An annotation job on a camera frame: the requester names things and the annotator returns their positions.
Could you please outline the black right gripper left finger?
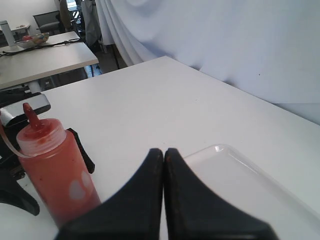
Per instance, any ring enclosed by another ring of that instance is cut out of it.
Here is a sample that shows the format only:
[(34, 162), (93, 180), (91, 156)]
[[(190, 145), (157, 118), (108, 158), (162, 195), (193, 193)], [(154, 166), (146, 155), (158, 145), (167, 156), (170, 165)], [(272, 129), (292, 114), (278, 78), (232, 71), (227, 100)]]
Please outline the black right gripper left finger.
[(163, 200), (163, 153), (151, 148), (112, 197), (65, 224), (57, 240), (158, 240)]

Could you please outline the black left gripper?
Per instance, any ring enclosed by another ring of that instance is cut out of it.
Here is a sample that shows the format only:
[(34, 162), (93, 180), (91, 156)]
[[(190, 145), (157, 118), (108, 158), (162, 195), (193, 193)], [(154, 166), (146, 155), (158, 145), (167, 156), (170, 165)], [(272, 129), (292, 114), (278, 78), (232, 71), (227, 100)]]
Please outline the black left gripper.
[[(71, 132), (75, 138), (83, 161), (90, 174), (95, 171), (95, 164), (85, 151), (78, 133), (72, 128), (67, 131)], [(18, 180), (25, 176), (18, 157), (15, 156), (7, 147), (5, 142), (0, 140), (0, 202), (20, 208), (34, 216), (40, 213), (38, 202), (18, 183)]]

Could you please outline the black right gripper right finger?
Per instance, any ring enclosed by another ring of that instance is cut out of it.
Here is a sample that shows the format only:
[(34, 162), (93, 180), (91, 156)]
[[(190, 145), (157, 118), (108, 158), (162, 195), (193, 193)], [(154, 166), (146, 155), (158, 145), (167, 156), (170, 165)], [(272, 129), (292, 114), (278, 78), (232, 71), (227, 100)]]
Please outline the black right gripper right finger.
[(272, 227), (210, 190), (176, 148), (164, 155), (163, 190), (170, 240), (276, 240)]

